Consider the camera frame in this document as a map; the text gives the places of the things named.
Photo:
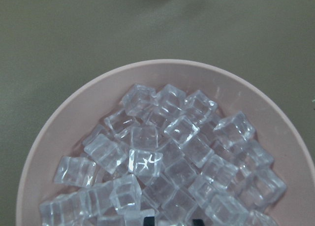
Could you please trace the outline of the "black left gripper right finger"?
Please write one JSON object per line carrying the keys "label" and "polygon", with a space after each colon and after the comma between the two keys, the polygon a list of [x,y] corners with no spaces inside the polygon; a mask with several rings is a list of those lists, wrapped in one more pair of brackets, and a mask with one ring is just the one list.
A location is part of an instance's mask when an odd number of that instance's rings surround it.
{"label": "black left gripper right finger", "polygon": [[202,219],[192,219],[192,226],[203,226]]}

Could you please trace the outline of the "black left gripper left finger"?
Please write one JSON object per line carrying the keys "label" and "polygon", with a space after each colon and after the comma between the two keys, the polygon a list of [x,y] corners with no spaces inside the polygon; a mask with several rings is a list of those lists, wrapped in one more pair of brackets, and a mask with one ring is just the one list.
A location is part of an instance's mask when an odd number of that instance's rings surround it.
{"label": "black left gripper left finger", "polygon": [[155,217],[149,216],[143,219],[143,226],[155,226]]}

